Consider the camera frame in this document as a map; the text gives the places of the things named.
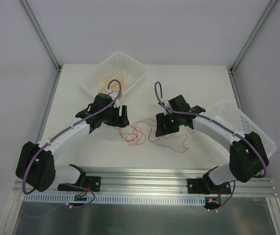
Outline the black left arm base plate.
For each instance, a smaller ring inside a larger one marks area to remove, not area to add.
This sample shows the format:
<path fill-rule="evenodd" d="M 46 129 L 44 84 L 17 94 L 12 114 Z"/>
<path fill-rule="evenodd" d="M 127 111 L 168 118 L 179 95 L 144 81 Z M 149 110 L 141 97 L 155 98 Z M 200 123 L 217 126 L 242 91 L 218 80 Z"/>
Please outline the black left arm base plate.
<path fill-rule="evenodd" d="M 58 191 L 85 191 L 86 188 L 93 191 L 99 192 L 101 188 L 101 177 L 100 176 L 80 176 L 79 179 L 73 183 L 59 184 L 57 187 Z"/>

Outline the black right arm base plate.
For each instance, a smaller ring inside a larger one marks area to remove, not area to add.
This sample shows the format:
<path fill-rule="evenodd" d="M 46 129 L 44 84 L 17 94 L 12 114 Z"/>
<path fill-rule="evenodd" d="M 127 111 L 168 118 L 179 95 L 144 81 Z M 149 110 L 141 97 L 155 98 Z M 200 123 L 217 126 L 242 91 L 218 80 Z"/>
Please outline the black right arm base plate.
<path fill-rule="evenodd" d="M 230 183 L 228 182 L 222 183 L 220 185 L 215 185 L 203 178 L 188 178 L 186 179 L 186 182 L 188 194 L 231 194 L 231 187 Z"/>

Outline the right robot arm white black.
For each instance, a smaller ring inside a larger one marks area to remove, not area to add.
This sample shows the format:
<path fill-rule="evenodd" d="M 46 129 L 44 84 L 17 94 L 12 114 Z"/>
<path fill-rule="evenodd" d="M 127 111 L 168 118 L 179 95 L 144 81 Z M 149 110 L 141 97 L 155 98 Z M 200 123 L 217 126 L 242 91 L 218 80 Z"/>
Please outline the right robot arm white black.
<path fill-rule="evenodd" d="M 205 173 L 198 185 L 204 194 L 216 192 L 224 183 L 247 182 L 269 165 L 277 149 L 275 142 L 248 116 L 228 101 L 207 109 L 190 107 L 182 95 L 158 103 L 164 112 L 156 115 L 156 136 L 172 134 L 188 126 L 219 143 L 229 153 L 226 164 Z"/>

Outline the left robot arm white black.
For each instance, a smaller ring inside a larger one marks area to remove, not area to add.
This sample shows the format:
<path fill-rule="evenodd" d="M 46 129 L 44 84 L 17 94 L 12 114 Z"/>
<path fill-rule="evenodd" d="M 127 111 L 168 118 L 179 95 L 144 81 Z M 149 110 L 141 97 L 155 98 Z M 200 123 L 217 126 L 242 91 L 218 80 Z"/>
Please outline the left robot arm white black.
<path fill-rule="evenodd" d="M 127 106 L 119 104 L 120 96 L 119 92 L 99 93 L 93 103 L 78 112 L 72 122 L 54 137 L 38 143 L 25 143 L 15 171 L 23 185 L 30 185 L 39 192 L 47 190 L 54 183 L 58 184 L 60 191 L 80 191 L 85 186 L 91 187 L 82 168 L 74 164 L 55 167 L 55 161 L 67 148 L 102 124 L 120 128 L 128 126 Z"/>

